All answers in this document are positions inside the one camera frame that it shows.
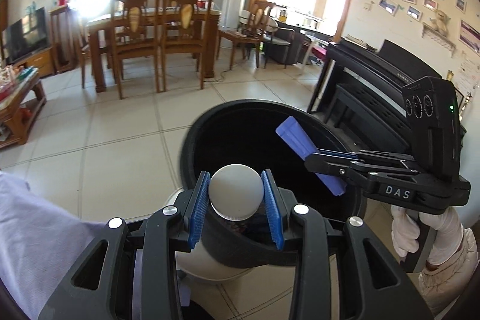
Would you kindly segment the right forearm beige sleeve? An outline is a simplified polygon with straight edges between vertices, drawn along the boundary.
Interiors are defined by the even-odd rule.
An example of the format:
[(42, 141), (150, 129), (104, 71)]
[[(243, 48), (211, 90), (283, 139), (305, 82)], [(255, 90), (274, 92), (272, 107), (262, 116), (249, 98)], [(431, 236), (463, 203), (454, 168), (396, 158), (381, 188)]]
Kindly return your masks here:
[(459, 249), (450, 259), (429, 271), (424, 269), (418, 277), (419, 290), (434, 316), (446, 312), (467, 287), (479, 264), (479, 252), (473, 231), (464, 230)]

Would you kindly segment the right white gloved hand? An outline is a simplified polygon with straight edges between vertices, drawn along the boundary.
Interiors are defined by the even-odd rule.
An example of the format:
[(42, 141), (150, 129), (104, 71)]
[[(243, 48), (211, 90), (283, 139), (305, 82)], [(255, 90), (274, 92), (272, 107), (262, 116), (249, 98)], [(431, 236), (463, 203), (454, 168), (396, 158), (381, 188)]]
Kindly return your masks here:
[(411, 217), (403, 207), (392, 205), (391, 239), (394, 251), (405, 258), (421, 248), (422, 228), (427, 234), (432, 232), (433, 240), (426, 262), (431, 266), (440, 266), (448, 261), (461, 248), (465, 229), (459, 214), (448, 207), (442, 214), (419, 212), (417, 220)]

